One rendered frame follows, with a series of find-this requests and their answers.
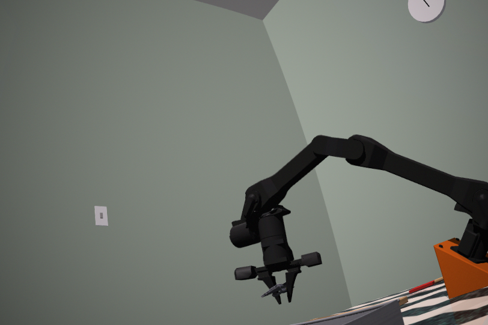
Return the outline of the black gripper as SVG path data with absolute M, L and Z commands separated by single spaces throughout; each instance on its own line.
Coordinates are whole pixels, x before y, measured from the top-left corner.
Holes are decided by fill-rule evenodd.
M 291 261 L 286 235 L 276 235 L 261 239 L 261 247 L 265 266 L 258 268 L 254 266 L 236 268 L 234 271 L 235 280 L 254 279 L 258 275 L 258 280 L 264 281 L 267 287 L 271 289 L 276 285 L 276 277 L 272 276 L 272 272 L 287 270 L 285 279 L 289 303 L 292 299 L 296 276 L 298 273 L 302 273 L 300 267 L 312 267 L 322 264 L 321 256 L 318 252 L 301 255 L 301 259 Z M 285 263 L 287 264 L 282 266 Z

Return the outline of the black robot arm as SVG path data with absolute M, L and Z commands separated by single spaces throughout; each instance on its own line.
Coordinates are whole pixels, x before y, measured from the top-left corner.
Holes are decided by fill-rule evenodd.
M 488 251 L 488 182 L 455 177 L 395 154 L 373 138 L 361 135 L 348 139 L 317 135 L 283 168 L 250 186 L 245 192 L 240 220 L 232 221 L 232 244 L 244 248 L 264 238 L 286 235 L 283 216 L 291 211 L 279 203 L 295 183 L 328 156 L 345 158 L 351 165 L 388 171 L 449 196 L 456 202 L 455 211 L 472 217 L 459 245 L 450 249 L 473 263 L 488 262 L 485 257 Z

